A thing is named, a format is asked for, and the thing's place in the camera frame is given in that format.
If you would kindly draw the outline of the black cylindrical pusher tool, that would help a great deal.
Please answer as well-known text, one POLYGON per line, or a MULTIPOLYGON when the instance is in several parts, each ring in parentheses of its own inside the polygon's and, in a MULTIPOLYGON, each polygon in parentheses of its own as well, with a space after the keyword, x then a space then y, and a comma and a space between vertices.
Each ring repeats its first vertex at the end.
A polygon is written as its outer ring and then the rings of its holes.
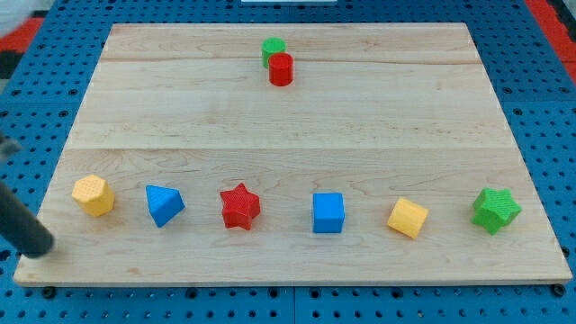
POLYGON ((47 255, 54 237, 32 212, 1 183, 1 235, 28 258, 47 255))

